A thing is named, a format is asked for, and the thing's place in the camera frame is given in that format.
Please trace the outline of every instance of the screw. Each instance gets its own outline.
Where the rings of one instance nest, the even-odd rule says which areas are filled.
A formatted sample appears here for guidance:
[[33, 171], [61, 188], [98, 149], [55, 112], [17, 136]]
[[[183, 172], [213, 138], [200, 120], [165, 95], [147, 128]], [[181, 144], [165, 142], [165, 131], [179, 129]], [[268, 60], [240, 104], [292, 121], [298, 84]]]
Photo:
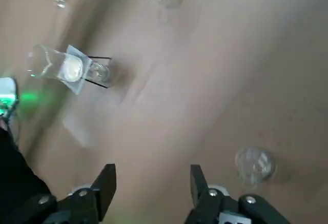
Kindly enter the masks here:
[[246, 201], [250, 204], [256, 203], [255, 198], [251, 197], [251, 196], [247, 196], [246, 197]]
[[209, 190], [209, 194], [212, 196], [212, 197], [215, 197], [217, 195], [217, 191], [215, 189], [210, 189]]
[[43, 196], [39, 200], [39, 205], [43, 205], [44, 203], [48, 202], [48, 200], [49, 200], [49, 196]]
[[79, 195], [80, 197], [83, 197], [83, 196], [85, 196], [87, 193], [88, 193], [88, 192], [87, 192], [86, 190], [83, 190], [83, 191], [80, 191], [78, 195]]

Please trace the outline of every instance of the tan surface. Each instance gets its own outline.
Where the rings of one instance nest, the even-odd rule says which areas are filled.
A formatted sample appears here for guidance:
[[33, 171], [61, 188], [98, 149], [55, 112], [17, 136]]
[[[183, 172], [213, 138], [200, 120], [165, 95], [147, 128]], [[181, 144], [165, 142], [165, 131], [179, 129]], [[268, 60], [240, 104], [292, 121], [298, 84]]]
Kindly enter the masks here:
[[[42, 97], [21, 104], [20, 148], [57, 196], [115, 162], [113, 219], [182, 223], [191, 162], [237, 196], [245, 189], [235, 152], [262, 145], [286, 170], [258, 191], [292, 221], [324, 220], [312, 205], [326, 192], [322, 170], [315, 172], [325, 162], [317, 109], [326, 102], [326, 0], [183, 0], [170, 11], [151, 0], [68, 0], [65, 10], [52, 0], [7, 1], [4, 71], [18, 76], [22, 92]], [[124, 75], [108, 90], [86, 84], [79, 96], [26, 78], [29, 65], [19, 63], [39, 43], [112, 56]]]

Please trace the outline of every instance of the green light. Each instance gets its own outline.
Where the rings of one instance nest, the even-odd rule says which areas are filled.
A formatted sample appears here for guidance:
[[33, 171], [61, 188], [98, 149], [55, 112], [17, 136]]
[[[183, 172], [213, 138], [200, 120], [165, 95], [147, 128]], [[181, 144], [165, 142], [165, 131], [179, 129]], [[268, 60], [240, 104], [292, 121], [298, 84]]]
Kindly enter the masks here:
[[20, 95], [20, 101], [22, 103], [24, 102], [33, 102], [33, 103], [37, 103], [39, 101], [39, 95], [37, 95], [36, 93], [33, 92], [23, 92]]

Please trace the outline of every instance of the transparent cup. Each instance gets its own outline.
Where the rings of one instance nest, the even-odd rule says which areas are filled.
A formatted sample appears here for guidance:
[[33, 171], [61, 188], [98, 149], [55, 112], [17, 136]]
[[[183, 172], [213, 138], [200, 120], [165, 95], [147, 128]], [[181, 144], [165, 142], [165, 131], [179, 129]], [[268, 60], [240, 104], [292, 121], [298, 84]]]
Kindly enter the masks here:
[[235, 157], [237, 171], [247, 186], [257, 187], [275, 171], [272, 154], [260, 147], [241, 149]]
[[93, 62], [88, 72], [88, 77], [96, 82], [106, 82], [110, 77], [110, 70], [107, 66]]
[[83, 63], [77, 56], [49, 49], [43, 45], [33, 47], [29, 53], [32, 77], [52, 78], [67, 82], [78, 81], [83, 74]]

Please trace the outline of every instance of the glass cup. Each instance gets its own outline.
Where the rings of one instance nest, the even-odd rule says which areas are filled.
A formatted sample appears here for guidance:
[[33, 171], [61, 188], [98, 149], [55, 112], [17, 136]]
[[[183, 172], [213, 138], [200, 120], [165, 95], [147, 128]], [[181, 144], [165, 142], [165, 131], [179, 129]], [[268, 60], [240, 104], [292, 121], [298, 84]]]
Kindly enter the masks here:
[[275, 161], [271, 153], [260, 147], [241, 149], [236, 154], [235, 163], [242, 182], [254, 188], [275, 171]]
[[99, 64], [97, 62], [93, 62], [91, 64], [88, 72], [88, 78], [99, 83], [105, 83], [109, 80], [109, 77], [110, 71], [107, 66]]

